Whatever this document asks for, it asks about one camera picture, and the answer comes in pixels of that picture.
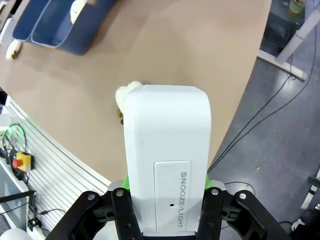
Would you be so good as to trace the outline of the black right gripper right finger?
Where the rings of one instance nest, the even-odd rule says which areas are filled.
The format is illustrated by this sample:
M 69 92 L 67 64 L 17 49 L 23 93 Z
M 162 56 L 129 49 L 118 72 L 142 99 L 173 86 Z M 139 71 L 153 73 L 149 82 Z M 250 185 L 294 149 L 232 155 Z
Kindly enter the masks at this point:
M 216 186 L 204 189 L 197 240 L 218 240 L 222 221 L 242 240 L 289 240 L 291 237 L 248 190 L 230 194 Z

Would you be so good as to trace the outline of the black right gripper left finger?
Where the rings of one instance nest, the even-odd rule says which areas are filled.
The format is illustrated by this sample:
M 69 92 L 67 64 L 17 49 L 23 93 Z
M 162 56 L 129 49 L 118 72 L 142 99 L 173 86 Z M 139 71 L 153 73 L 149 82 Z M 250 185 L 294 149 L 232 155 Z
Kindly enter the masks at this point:
M 114 222 L 119 240 L 142 240 L 132 207 L 129 179 L 104 195 L 83 192 L 46 237 L 47 240 L 92 240 Z

